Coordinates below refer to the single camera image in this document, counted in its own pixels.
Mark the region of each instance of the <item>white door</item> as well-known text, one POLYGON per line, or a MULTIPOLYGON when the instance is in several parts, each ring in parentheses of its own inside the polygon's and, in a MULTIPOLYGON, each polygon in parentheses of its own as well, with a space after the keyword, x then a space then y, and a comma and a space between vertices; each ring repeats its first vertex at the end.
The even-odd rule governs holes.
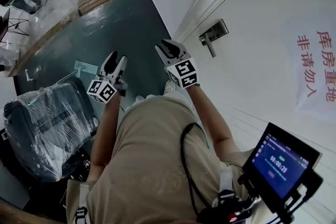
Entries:
POLYGON ((335 4, 336 0, 225 0, 183 42, 196 60, 203 89, 242 150, 253 148, 272 122, 323 153, 316 171, 324 183, 298 210, 296 223, 335 220, 336 120, 322 122, 296 110, 295 75, 281 25, 293 15, 321 8, 335 13, 335 4), (212 58, 198 37, 219 19, 229 33, 213 42, 217 57, 212 58))

